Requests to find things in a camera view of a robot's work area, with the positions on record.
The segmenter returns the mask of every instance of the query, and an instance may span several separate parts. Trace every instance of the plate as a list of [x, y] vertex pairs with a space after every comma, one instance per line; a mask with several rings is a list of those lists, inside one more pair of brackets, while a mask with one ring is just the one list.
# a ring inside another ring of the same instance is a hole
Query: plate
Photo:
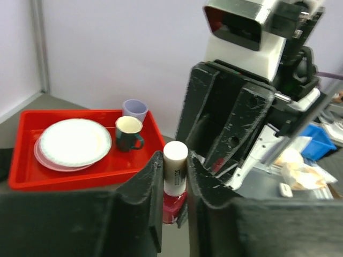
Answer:
[[65, 167], [82, 167], [105, 157], [111, 148], [111, 135], [89, 119], [66, 119], [48, 127], [39, 146], [46, 159]]
[[53, 163], [52, 161], [48, 160], [45, 158], [45, 156], [42, 154], [40, 147], [39, 147], [39, 141], [38, 139], [34, 145], [34, 156], [36, 157], [37, 161], [42, 164], [44, 167], [50, 169], [50, 170], [55, 170], [55, 171], [60, 171], [60, 172], [73, 172], [73, 171], [79, 171], [79, 170], [84, 170], [88, 168], [90, 165], [82, 166], [82, 167], [65, 167], [62, 165], [58, 165]]

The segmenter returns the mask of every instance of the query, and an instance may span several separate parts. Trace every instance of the white wall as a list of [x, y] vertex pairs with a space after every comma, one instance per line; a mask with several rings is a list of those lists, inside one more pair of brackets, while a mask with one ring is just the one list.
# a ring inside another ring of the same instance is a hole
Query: white wall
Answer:
[[[190, 69], [205, 53], [204, 1], [43, 3], [53, 96], [97, 109], [141, 99], [161, 132], [173, 137]], [[343, 59], [343, 1], [326, 6], [309, 45], [320, 70], [335, 72]]]
[[39, 90], [29, 0], [0, 0], [0, 117]]

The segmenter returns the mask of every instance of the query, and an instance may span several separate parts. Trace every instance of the mug handle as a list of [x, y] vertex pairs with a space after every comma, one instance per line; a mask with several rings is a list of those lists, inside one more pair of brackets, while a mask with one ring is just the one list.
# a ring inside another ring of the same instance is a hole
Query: mug handle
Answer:
[[133, 149], [133, 150], [140, 150], [144, 146], [144, 139], [139, 134], [136, 135], [136, 138], [139, 140], [140, 146], [139, 147], [133, 146], [133, 147], [131, 147], [131, 149]]

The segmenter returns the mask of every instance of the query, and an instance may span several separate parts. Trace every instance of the blue bin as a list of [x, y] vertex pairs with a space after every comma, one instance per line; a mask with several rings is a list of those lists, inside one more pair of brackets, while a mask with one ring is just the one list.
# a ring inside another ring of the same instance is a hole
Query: blue bin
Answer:
[[332, 143], [325, 130], [315, 125], [308, 127], [300, 134], [302, 137], [312, 137], [311, 142], [306, 146], [301, 155], [313, 161], [318, 161], [329, 150], [336, 150], [336, 146]]

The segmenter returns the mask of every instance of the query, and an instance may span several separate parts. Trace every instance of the red plastic bin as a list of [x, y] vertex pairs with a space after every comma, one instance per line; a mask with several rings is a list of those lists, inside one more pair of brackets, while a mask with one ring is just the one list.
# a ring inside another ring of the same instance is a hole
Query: red plastic bin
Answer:
[[[21, 191], [65, 191], [127, 181], [146, 165], [154, 152], [163, 150], [165, 142], [149, 111], [141, 132], [144, 147], [128, 153], [118, 151], [115, 147], [115, 122], [121, 115], [121, 110], [24, 111], [20, 116], [10, 170], [10, 187]], [[34, 144], [50, 125], [70, 118], [91, 119], [106, 127], [112, 136], [111, 150], [85, 170], [58, 172], [45, 168], [34, 156]]]

